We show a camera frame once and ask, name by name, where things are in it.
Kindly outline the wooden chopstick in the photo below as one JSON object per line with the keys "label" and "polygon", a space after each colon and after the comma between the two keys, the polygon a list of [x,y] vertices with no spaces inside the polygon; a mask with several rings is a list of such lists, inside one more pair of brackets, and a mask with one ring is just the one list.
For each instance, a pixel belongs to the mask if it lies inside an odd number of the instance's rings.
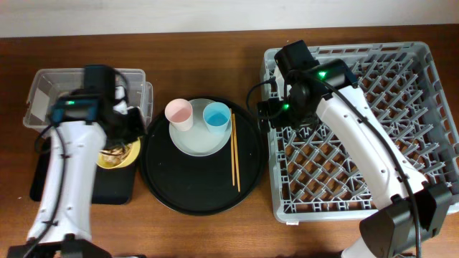
{"label": "wooden chopstick", "polygon": [[238,154],[238,144],[237,144],[237,127],[236,127],[236,117],[234,113],[232,113],[232,132],[233,132],[233,139],[234,139],[234,154],[235,154],[235,185],[237,187],[237,191],[241,192],[239,154]]}
{"label": "wooden chopstick", "polygon": [[234,139],[233,139],[233,132],[232,132],[232,109],[230,108],[229,110],[230,110],[229,123],[231,125],[230,147],[231,147],[231,165],[232,165],[232,185],[235,186],[235,154],[234,154]]}

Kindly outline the pink plastic cup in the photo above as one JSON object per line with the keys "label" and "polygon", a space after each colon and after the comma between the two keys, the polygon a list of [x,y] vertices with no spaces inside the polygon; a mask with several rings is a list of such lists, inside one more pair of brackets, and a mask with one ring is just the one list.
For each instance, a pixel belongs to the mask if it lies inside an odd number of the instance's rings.
{"label": "pink plastic cup", "polygon": [[164,113],[166,119],[178,131],[188,131],[193,126],[193,107],[188,100],[172,100],[167,104]]}

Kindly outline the blue plastic cup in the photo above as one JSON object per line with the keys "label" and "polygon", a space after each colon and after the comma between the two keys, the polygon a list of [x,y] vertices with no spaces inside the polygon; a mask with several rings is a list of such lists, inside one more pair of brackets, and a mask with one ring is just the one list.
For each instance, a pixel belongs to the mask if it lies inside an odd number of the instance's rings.
{"label": "blue plastic cup", "polygon": [[212,102],[203,111],[203,119],[210,133],[222,134],[230,121],[230,109],[222,102]]}

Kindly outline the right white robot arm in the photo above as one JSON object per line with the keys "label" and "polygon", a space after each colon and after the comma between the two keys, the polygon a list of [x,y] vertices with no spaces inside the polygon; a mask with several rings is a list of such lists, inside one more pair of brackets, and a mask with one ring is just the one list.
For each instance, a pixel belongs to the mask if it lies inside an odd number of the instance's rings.
{"label": "right white robot arm", "polygon": [[360,223],[359,240],[342,257],[394,257],[436,237],[452,194],[403,155],[345,62],[279,55],[275,63],[269,82],[283,96],[261,102],[260,113],[280,149],[274,161],[284,205],[340,201],[353,193],[347,182],[359,173],[377,212]]}

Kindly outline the white napkin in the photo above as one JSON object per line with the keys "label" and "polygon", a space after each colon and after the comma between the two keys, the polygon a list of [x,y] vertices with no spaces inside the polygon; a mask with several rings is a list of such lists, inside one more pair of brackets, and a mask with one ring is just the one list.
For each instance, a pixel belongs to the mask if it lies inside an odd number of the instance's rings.
{"label": "white napkin", "polygon": [[135,106],[130,106],[125,100],[121,100],[117,105],[113,106],[113,110],[121,115],[127,115],[130,111],[135,110]]}

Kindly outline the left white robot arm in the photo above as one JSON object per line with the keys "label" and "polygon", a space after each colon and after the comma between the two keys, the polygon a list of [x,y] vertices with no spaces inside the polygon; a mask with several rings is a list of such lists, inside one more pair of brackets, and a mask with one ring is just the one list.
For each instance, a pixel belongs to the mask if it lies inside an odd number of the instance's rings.
{"label": "left white robot arm", "polygon": [[144,132],[127,97],[61,97],[49,114],[50,159],[39,211],[24,245],[8,257],[109,257],[91,242],[90,207],[101,150],[127,145]]}

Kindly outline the yellow bowl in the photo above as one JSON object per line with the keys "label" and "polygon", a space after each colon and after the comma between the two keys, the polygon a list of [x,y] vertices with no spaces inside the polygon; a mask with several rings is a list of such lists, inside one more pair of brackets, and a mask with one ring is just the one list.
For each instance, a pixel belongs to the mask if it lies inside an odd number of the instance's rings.
{"label": "yellow bowl", "polygon": [[128,144],[131,144],[132,145],[132,148],[131,148],[131,151],[129,153],[129,155],[126,157],[126,159],[119,165],[117,166],[113,166],[113,167],[107,167],[107,166],[104,166],[101,162],[100,162],[100,152],[98,154],[98,161],[97,161],[97,165],[101,168],[104,168],[104,169],[116,169],[116,168],[125,168],[131,164],[133,164],[139,153],[140,153],[140,150],[141,150],[141,141],[140,139],[138,138],[136,141],[132,142],[132,143],[128,143]]}

